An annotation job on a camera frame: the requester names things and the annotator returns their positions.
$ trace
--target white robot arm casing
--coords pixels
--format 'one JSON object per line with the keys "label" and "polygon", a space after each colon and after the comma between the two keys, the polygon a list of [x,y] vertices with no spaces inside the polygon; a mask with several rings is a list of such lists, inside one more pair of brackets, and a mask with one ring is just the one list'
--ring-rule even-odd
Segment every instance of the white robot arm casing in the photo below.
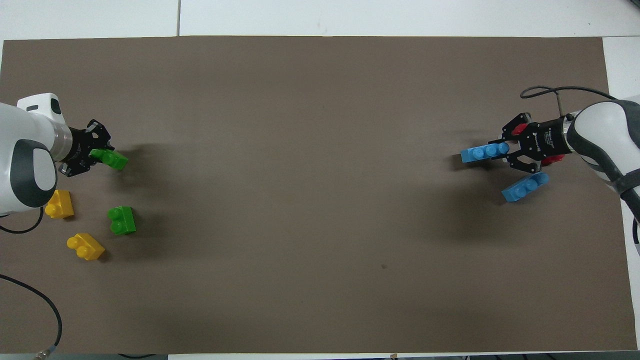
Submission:
{"label": "white robot arm casing", "polygon": [[58,97],[38,94],[19,100],[18,107],[0,104],[0,129],[0,215],[39,208],[56,188],[54,162],[72,147]]}
{"label": "white robot arm casing", "polygon": [[604,101],[580,111],[567,144],[640,218],[640,96]]}

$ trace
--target green lego brick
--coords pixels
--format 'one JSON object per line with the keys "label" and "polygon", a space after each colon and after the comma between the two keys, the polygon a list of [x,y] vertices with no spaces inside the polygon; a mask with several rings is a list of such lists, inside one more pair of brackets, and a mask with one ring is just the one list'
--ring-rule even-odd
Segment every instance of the green lego brick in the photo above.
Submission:
{"label": "green lego brick", "polygon": [[89,155],[116,170],[122,170],[129,161],[124,155],[109,149],[93,149]]}
{"label": "green lego brick", "polygon": [[133,212],[129,206],[109,209],[107,216],[111,219],[111,231],[116,235],[131,234],[136,230]]}

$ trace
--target black cable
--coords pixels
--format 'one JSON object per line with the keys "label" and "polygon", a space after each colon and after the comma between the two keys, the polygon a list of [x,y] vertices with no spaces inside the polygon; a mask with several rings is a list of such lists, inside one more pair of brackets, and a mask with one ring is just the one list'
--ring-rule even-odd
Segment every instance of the black cable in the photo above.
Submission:
{"label": "black cable", "polygon": [[634,223],[631,225],[631,234],[634,237],[634,243],[639,243],[638,242],[638,221],[636,221],[636,218],[634,217]]}
{"label": "black cable", "polygon": [[38,217],[38,220],[36,221],[36,223],[35,223],[35,224],[33,224],[33,226],[32,226],[32,227],[30,227],[29,229],[26,229],[26,230],[11,230],[11,229],[7,229],[6,227],[4,227],[4,226],[0,225],[0,230],[2,230],[2,231],[6,231],[7,233],[10,233],[10,234],[24,234],[24,233],[28,233],[28,232],[30,232],[31,230],[33,230],[33,229],[35,229],[36,227],[38,227],[38,225],[40,225],[40,222],[42,221],[42,217],[43,217],[43,216],[44,216],[44,208],[43,208],[43,207],[40,207],[40,216]]}
{"label": "black cable", "polygon": [[147,354],[147,355],[140,355],[140,356],[132,356],[127,354],[118,354],[118,355],[122,357],[126,357],[127,359],[144,359],[145,357],[153,356],[155,354]]}
{"label": "black cable", "polygon": [[56,315],[56,320],[58,321],[58,335],[56,336],[56,341],[53,343],[53,346],[57,347],[58,343],[60,343],[60,338],[62,337],[62,318],[60,317],[60,313],[58,312],[58,308],[53,304],[53,301],[51,301],[51,299],[49,299],[47,297],[47,295],[44,295],[43,293],[41,293],[40,291],[38,291],[36,288],[32,287],[31,285],[25,284],[24,282],[20,281],[20,280],[16,280],[13,277],[8,277],[7,275],[3,275],[0,274],[0,279],[2,280],[6,280],[8,282],[12,282],[18,286],[22,286],[23,288],[31,291],[32,293],[38,295],[39,297],[43,298],[47,304],[49,305],[49,307],[51,307],[51,309],[53,310],[53,313]]}
{"label": "black cable", "polygon": [[536,85],[536,86],[532,86],[528,89],[523,90],[520,93],[520,98],[521,99],[530,99],[532,97],[536,97],[536,96],[540,96],[542,94],[533,94],[533,95],[524,95],[524,93],[534,90],[534,89],[547,89],[549,90],[549,92],[553,92],[556,95],[556,101],[558,102],[558,112],[560,113],[560,117],[564,116],[564,110],[562,109],[562,100],[560,99],[560,93],[552,88],[551,86],[546,86],[546,85]]}
{"label": "black cable", "polygon": [[[540,92],[536,92],[535,94],[531,94],[531,95],[525,95],[525,93],[530,92],[531,90],[534,89],[545,89],[543,91]],[[549,94],[550,92],[556,93],[560,90],[581,90],[581,91],[586,91],[586,92],[593,92],[594,94],[598,94],[600,96],[604,96],[609,100],[618,100],[617,98],[605,93],[605,92],[601,92],[599,90],[595,90],[592,88],[585,88],[583,86],[559,86],[557,88],[552,88],[549,86],[544,86],[544,85],[536,85],[536,86],[532,86],[530,88],[526,88],[525,90],[522,90],[522,92],[520,93],[520,98],[522,99],[530,99],[532,97],[536,97],[536,96],[540,96],[540,95],[545,95],[545,94]]]}

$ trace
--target blue lego brick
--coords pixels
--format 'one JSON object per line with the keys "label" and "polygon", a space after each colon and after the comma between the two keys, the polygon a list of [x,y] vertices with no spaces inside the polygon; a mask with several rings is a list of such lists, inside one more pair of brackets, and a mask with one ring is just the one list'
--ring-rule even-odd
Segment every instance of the blue lego brick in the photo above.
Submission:
{"label": "blue lego brick", "polygon": [[494,156],[506,154],[507,152],[509,152],[509,144],[501,142],[462,150],[460,156],[462,156],[463,163],[470,163],[471,161],[490,159]]}
{"label": "blue lego brick", "polygon": [[514,202],[527,196],[539,186],[549,182],[549,175],[544,172],[537,172],[518,180],[517,183],[502,191],[504,198],[508,202]]}

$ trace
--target white table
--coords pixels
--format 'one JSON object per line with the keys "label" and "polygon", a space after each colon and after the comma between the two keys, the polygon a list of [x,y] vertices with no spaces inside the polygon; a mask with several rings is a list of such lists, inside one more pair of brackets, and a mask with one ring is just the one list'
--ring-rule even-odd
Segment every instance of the white table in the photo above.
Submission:
{"label": "white table", "polygon": [[[610,93],[619,98],[640,94],[640,8],[628,0],[0,0],[0,42],[186,35],[604,37]],[[622,212],[640,347],[640,256],[630,239],[631,212],[624,204]],[[391,354],[171,358],[345,359]],[[398,354],[444,355],[469,354]]]}

